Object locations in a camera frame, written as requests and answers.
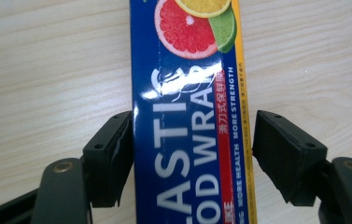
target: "pink grapefruit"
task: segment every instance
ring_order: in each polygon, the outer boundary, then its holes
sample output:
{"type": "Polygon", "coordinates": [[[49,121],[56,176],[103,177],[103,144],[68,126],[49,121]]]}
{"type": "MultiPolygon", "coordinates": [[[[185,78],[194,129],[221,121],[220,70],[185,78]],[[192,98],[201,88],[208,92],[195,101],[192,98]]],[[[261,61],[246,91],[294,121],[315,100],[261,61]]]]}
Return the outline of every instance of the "pink grapefruit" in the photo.
{"type": "Polygon", "coordinates": [[[159,0],[155,28],[164,46],[177,56],[202,59],[217,51],[208,19],[191,16],[175,0],[159,0]]]}

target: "light wooden surface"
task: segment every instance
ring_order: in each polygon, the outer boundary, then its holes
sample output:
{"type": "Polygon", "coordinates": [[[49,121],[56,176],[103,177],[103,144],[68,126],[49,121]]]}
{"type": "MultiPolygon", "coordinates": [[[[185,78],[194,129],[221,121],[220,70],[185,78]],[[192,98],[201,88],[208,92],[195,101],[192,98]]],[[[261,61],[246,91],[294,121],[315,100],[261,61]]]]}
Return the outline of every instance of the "light wooden surface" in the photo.
{"type": "MultiPolygon", "coordinates": [[[[269,110],[324,143],[329,160],[352,157],[352,1],[241,0],[241,10],[251,132],[269,110]]],[[[132,109],[129,29],[125,0],[0,0],[0,204],[132,109]]],[[[259,223],[318,223],[319,200],[285,204],[254,165],[259,223]]],[[[135,223],[133,173],[120,208],[93,216],[135,223]]]]}

